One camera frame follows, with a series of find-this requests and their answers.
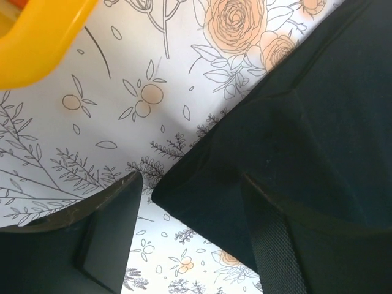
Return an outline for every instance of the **rose illustration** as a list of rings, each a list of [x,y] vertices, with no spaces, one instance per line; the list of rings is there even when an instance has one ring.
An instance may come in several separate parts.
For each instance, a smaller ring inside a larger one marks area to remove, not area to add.
[[[319,14],[326,4],[326,0],[301,0],[304,12],[313,16]]]
[[[223,53],[245,53],[258,43],[267,24],[265,0],[211,0],[204,34]]]
[[[221,265],[238,266],[241,264],[235,257],[231,256],[229,253],[222,251],[220,253],[220,263]]]
[[[267,72],[277,66],[295,48],[295,44],[285,35],[264,32],[260,38],[262,63]]]

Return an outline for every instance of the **floral pattern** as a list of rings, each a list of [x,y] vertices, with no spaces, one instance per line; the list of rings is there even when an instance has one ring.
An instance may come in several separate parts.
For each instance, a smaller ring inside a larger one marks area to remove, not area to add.
[[[341,2],[100,1],[53,73],[0,92],[0,225],[26,225],[138,171],[123,293],[261,293],[257,274],[151,193]]]

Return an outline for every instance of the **fern illustration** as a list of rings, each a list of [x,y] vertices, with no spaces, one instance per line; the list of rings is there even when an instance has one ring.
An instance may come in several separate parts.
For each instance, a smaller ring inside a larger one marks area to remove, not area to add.
[[[141,271],[135,268],[127,268],[124,276],[124,281],[122,285],[131,291],[134,291],[134,288],[139,288],[143,290],[147,290],[145,286],[149,284],[147,279],[141,277]]]
[[[177,234],[174,235],[174,240],[178,240],[182,245],[185,245],[185,242],[190,242],[190,240],[196,235],[197,233],[193,231],[191,228],[186,228],[183,231],[179,231]]]

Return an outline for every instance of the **yellow plastic handle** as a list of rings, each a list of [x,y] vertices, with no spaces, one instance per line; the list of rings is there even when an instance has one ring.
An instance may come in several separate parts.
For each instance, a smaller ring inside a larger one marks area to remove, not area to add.
[[[0,90],[30,85],[61,61],[97,0],[29,0],[0,37]]]

